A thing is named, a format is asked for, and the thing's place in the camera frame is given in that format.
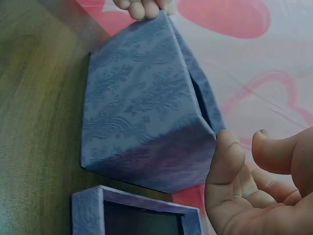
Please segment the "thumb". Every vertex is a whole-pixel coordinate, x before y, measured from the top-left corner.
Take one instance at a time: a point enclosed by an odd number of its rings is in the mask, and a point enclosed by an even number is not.
[[[302,197],[313,191],[313,128],[282,140],[273,140],[266,131],[258,131],[252,139],[252,155],[264,170],[291,174]]]

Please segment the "wood grain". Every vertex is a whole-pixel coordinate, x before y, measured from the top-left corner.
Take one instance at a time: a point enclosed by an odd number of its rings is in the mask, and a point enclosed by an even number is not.
[[[70,195],[103,184],[79,166],[88,52],[107,34],[74,1],[0,1],[0,235],[70,234]]]

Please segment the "fingernail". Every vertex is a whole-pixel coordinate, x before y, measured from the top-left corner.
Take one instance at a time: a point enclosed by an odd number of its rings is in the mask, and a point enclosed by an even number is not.
[[[141,21],[144,21],[146,19],[146,17],[140,19],[140,20],[137,20],[137,22],[141,22]]]
[[[240,145],[238,142],[233,142],[233,143],[231,143],[230,146],[233,146],[233,145],[235,145],[235,144],[236,144],[236,145],[239,145],[239,146],[241,147],[241,145]]]
[[[266,136],[266,137],[269,137],[269,134],[268,134],[268,131],[267,130],[260,130],[261,134]]]
[[[166,9],[166,13],[167,13],[169,16],[174,15],[175,9],[174,9],[174,6],[173,6],[172,3],[167,4],[166,8],[167,8],[167,9]]]
[[[217,139],[217,137],[219,136],[219,134],[222,133],[222,132],[225,131],[225,130],[226,130],[226,129],[221,130],[219,133],[215,134],[216,139]]]

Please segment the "open box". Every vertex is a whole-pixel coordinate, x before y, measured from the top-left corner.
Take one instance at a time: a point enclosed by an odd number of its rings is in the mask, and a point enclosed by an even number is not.
[[[201,235],[199,209],[97,186],[72,195],[73,235]]]
[[[161,11],[91,53],[81,166],[175,192],[204,183],[224,129],[192,52]]]

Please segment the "fabric-covered box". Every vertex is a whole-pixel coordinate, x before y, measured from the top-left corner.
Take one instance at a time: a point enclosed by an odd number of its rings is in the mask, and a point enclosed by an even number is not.
[[[199,209],[97,186],[72,195],[73,235],[201,235]]]
[[[206,76],[163,11],[91,53],[83,168],[175,192],[205,181],[222,129]]]

